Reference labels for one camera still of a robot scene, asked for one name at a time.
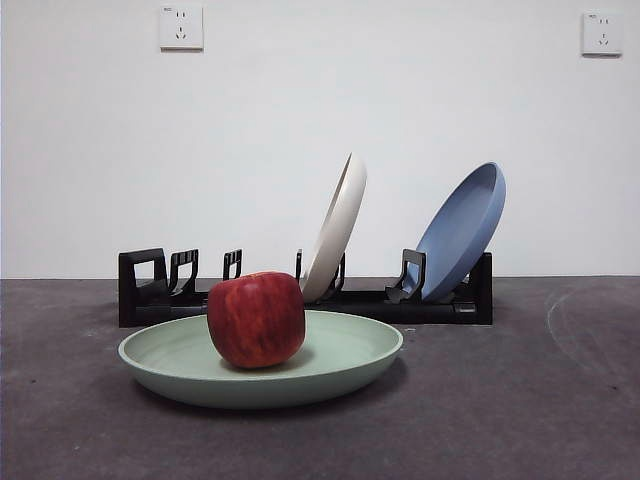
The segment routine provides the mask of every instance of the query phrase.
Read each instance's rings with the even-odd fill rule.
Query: black dish rack
[[[153,262],[152,280],[136,278],[135,265]],[[418,282],[411,291],[402,289],[408,264],[418,267]],[[191,265],[191,276],[178,287],[178,268]],[[346,290],[345,255],[325,294],[316,302],[305,304],[308,310],[350,313],[395,324],[493,324],[491,253],[483,253],[467,278],[444,299],[422,301],[426,255],[415,250],[402,252],[402,274],[384,290]],[[234,278],[242,269],[242,250],[224,255],[223,281]],[[296,279],[300,281],[302,250],[296,255]],[[166,261],[161,248],[121,253],[118,256],[119,326],[149,326],[169,320],[206,314],[207,294],[196,290],[198,250],[171,255],[171,272],[167,281]]]

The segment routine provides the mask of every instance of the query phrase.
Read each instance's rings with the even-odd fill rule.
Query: red apple
[[[211,340],[241,368],[282,363],[304,340],[304,300],[291,275],[262,272],[226,280],[209,290]]]

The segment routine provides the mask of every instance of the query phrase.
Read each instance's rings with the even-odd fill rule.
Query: green plate
[[[276,408],[344,395],[375,380],[402,345],[395,328],[335,312],[306,311],[302,347],[281,365],[241,370],[211,342],[206,316],[140,330],[118,348],[138,382],[184,403],[216,408]]]

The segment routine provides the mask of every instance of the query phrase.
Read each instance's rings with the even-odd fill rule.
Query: table surface
[[[132,379],[115,281],[5,280],[1,478],[640,478],[638,300],[640,277],[496,278],[492,327],[399,326],[362,390],[233,412]]]

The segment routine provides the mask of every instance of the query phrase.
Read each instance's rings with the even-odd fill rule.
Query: electrical outlet
[[[160,8],[162,50],[202,50],[202,5],[176,4]]]
[[[582,54],[622,55],[622,15],[587,12],[582,15]]]

